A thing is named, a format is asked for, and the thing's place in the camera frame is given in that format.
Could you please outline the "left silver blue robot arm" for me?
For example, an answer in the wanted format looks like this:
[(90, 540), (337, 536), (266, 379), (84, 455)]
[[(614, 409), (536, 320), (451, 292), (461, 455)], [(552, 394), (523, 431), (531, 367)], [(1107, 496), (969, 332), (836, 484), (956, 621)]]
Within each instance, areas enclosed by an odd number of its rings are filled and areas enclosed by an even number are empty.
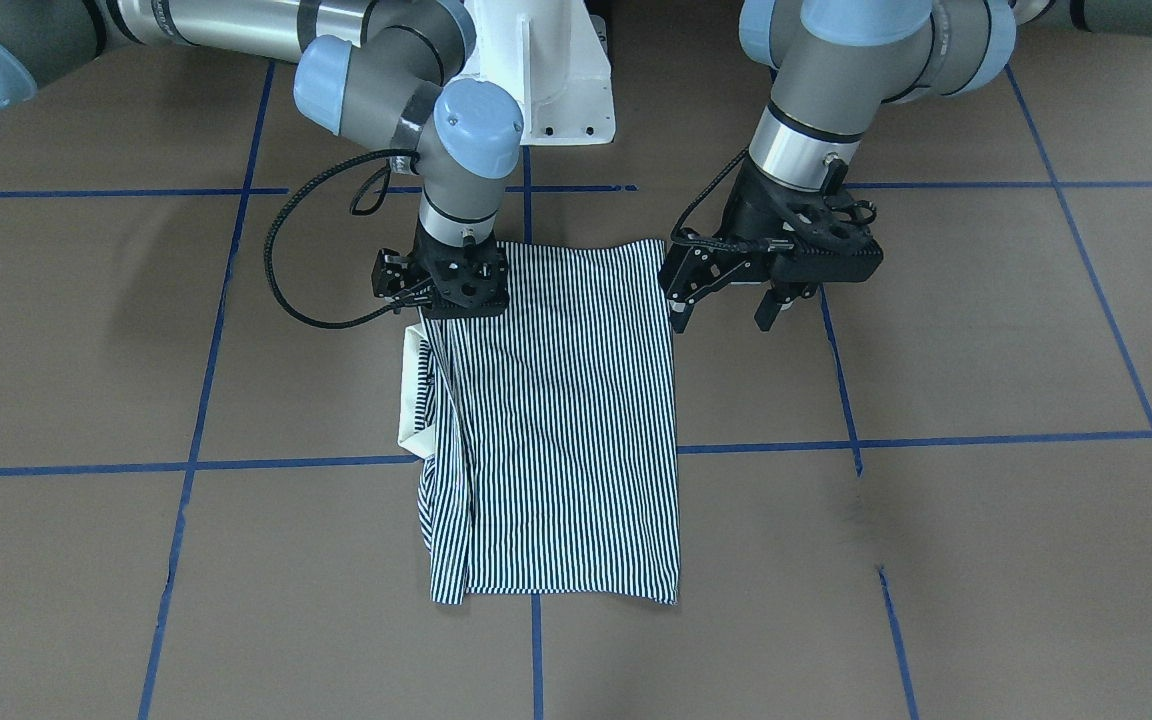
[(1152, 38), (1152, 1), (746, 1), (742, 50), (773, 73), (717, 232), (669, 234), (659, 283), (669, 325), (728, 285), (767, 285), (755, 323), (768, 331), (824, 285), (867, 281), (882, 263), (877, 211), (846, 176), (878, 109), (987, 85), (1020, 26)]

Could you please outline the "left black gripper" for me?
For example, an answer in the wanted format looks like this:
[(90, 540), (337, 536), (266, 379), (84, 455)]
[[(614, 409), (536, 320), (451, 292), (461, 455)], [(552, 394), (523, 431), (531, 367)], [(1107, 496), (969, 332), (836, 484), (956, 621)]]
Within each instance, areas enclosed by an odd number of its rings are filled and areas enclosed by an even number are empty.
[(692, 310), (728, 285), (760, 285), (773, 279), (755, 310), (755, 324), (770, 332), (796, 300), (812, 300), (818, 283), (859, 283), (884, 259), (870, 223), (873, 202), (844, 188), (835, 194), (801, 191), (773, 181), (755, 161), (742, 162), (723, 205), (721, 238), (669, 243), (658, 281), (669, 305), (672, 332), (685, 332)]

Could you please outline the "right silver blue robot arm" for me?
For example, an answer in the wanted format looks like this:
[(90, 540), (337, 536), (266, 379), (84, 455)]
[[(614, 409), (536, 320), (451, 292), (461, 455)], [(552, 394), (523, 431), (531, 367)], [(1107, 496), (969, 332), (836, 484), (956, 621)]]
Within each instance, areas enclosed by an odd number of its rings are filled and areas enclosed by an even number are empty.
[(207, 47), (283, 61), (296, 108), (361, 156), (310, 179), (285, 202), (262, 249), (271, 295), (298, 323), (328, 328), (285, 297), (275, 243), (306, 196), (376, 161), (353, 199), (374, 214), (393, 173), (420, 179), (414, 247), (384, 249), (372, 291), (389, 313), (429, 319), (502, 314), (508, 260), (494, 236), (524, 115), (505, 88), (467, 76), (473, 18), (460, 1), (0, 1), (0, 109), (124, 46)]

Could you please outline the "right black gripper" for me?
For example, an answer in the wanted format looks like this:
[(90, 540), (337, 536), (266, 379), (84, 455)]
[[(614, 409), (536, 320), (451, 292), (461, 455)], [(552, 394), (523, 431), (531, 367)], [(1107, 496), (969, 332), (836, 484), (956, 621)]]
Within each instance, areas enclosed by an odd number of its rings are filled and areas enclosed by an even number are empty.
[(505, 314), (509, 306), (506, 251), (490, 233), (483, 240), (452, 247), (417, 227), (414, 281), (424, 285), (430, 319), (472, 319)]

